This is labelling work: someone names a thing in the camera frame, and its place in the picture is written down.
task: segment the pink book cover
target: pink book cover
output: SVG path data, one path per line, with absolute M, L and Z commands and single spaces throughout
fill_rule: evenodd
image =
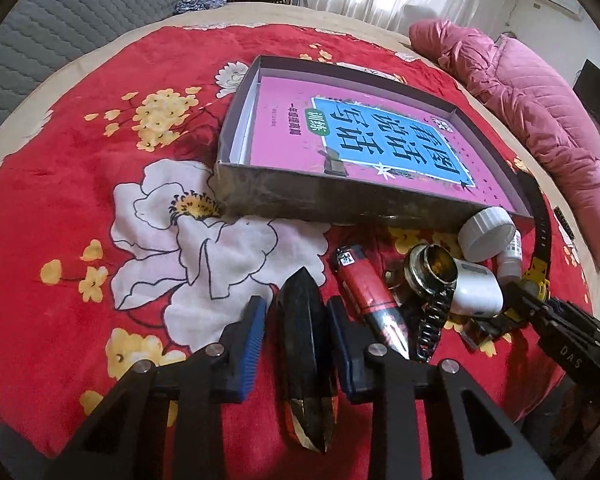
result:
M 445 120 L 416 107 L 320 83 L 262 78 L 248 164 L 513 210 L 487 165 Z

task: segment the screw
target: screw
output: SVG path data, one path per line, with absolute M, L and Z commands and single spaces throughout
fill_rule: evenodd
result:
M 136 361 L 132 368 L 137 374 L 144 374 L 151 369 L 153 363 L 149 361 L 149 359 L 142 359 L 141 361 Z
M 445 359 L 442 361 L 440 363 L 440 368 L 448 374 L 457 374 L 460 371 L 460 365 L 453 359 Z
M 205 352 L 209 357 L 220 357 L 224 353 L 224 346 L 220 343 L 211 343 L 206 346 Z
M 373 343 L 366 349 L 374 357 L 382 357 L 386 355 L 386 346 L 381 343 Z

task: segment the blue label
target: blue label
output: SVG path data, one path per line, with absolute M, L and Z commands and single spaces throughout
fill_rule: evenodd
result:
M 364 105 L 318 97 L 312 101 L 327 121 L 329 135 L 322 138 L 324 145 L 338 152 L 343 162 L 474 185 L 471 175 L 432 126 Z

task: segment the white bottle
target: white bottle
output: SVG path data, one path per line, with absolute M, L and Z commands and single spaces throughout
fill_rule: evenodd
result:
M 502 291 L 493 273 L 487 267 L 463 260 L 456 260 L 456 267 L 458 280 L 451 312 L 471 317 L 499 314 L 502 310 Z
M 522 237 L 520 231 L 516 231 L 513 240 L 504 251 L 496 256 L 496 263 L 498 264 L 496 275 L 500 285 L 515 282 L 522 277 Z

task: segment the cardboard box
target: cardboard box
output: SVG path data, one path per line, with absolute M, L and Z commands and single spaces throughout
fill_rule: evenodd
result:
M 532 228 L 513 170 L 455 105 L 376 71 L 261 56 L 219 139 L 229 215 L 455 233 L 502 206 Z

